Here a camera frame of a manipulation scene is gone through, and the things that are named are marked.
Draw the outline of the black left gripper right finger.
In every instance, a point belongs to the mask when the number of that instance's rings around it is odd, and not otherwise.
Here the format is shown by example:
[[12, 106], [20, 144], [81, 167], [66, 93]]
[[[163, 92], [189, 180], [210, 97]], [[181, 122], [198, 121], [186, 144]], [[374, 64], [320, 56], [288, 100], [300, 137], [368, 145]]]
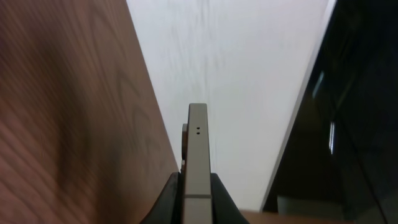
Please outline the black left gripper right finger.
[[211, 173], [211, 195], [214, 224], [249, 224], [241, 214], [218, 174]]

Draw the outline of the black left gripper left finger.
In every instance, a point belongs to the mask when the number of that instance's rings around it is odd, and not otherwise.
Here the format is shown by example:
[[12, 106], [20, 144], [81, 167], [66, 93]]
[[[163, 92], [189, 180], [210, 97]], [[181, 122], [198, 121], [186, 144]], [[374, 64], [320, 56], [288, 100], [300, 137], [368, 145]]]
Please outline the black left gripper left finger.
[[181, 224], [182, 196], [183, 175], [173, 172], [140, 224]]

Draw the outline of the Galaxy smartphone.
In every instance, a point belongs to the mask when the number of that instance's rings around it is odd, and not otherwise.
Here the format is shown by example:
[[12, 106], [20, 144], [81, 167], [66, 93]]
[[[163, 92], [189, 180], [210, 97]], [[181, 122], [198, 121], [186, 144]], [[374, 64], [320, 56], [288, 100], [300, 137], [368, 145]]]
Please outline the Galaxy smartphone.
[[188, 110], [182, 222], [212, 224], [208, 113], [205, 103]]

